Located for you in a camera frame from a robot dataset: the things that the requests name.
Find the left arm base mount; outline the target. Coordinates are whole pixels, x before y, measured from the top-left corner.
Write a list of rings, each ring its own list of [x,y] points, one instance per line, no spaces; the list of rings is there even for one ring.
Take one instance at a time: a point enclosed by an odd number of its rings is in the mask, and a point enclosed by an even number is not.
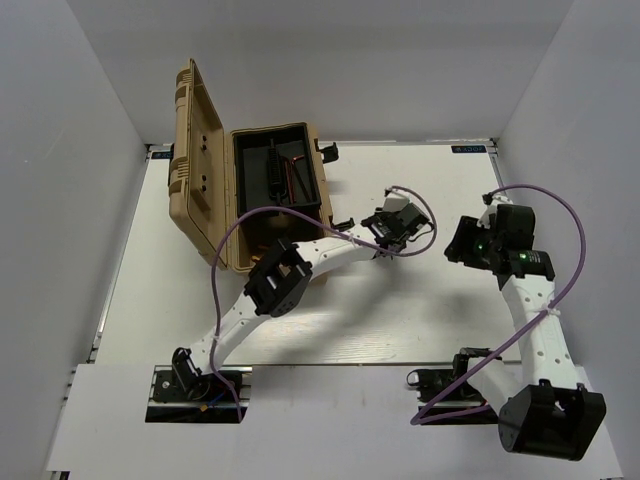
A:
[[[169,366],[156,366],[145,414],[146,423],[239,424],[231,391],[207,375],[185,392]]]

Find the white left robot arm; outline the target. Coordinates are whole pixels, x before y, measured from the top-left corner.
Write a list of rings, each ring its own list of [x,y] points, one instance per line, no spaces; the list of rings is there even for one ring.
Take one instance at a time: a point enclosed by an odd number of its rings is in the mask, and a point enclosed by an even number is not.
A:
[[[426,226],[431,234],[436,233],[431,209],[419,208],[397,193],[373,215],[343,230],[289,208],[276,210],[291,213],[328,235],[303,242],[277,239],[252,267],[242,292],[225,313],[220,308],[217,287],[212,287],[214,326],[191,346],[176,349],[172,356],[173,380],[190,399],[209,392],[211,378],[221,376],[219,369],[227,357],[262,323],[296,308],[312,280],[359,261],[419,255],[426,249],[406,253],[407,244]]]

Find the long thin bronze hex key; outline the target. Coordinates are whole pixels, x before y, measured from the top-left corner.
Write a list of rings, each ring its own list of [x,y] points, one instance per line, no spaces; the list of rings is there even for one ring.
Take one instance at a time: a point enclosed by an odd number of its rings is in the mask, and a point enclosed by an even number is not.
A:
[[[304,181],[302,179],[302,175],[301,175],[301,173],[299,172],[299,170],[297,168],[297,163],[301,162],[304,159],[305,159],[304,155],[295,156],[295,157],[290,159],[289,165],[290,165],[290,170],[293,173],[294,177],[296,178],[296,180],[297,180],[297,182],[299,184],[299,187],[300,187],[300,189],[301,189],[301,191],[302,191],[302,193],[304,195],[305,201],[307,203],[309,203],[311,201],[311,196],[309,194],[308,189],[306,188],[306,185],[304,184]]]

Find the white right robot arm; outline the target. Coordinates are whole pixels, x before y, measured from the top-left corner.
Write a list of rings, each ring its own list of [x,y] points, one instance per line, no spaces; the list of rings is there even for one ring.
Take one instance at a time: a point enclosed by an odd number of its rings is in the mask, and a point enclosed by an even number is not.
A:
[[[602,394],[589,391],[569,353],[555,298],[549,255],[533,247],[532,208],[493,200],[480,218],[461,218],[446,258],[490,271],[511,314],[522,377],[488,349],[462,350],[467,364],[451,374],[453,390],[479,394],[497,415],[502,447],[511,453],[581,460],[606,415]],[[478,364],[482,359],[486,366]]]

